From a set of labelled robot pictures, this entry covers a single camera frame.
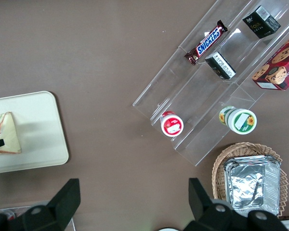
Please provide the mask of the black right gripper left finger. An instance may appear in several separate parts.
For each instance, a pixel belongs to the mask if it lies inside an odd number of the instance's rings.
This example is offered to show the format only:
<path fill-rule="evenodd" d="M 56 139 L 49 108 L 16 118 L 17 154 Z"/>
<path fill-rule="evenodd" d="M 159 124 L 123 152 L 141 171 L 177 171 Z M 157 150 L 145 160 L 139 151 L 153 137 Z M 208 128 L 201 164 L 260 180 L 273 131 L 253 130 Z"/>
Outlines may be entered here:
<path fill-rule="evenodd" d="M 22 215 L 26 231 L 64 231 L 80 205 L 79 179 L 70 179 L 46 205 Z"/>

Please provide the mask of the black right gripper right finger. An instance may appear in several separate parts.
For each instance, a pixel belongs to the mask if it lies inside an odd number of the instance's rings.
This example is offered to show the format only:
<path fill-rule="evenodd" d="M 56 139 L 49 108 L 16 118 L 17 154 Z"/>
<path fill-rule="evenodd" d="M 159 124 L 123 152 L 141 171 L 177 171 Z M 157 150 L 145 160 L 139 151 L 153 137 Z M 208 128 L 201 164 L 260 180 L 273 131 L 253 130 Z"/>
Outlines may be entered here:
<path fill-rule="evenodd" d="M 231 230 L 231 209 L 224 204 L 212 202 L 197 178 L 189 179 L 188 200 L 194 220 L 185 227 L 186 231 Z"/>

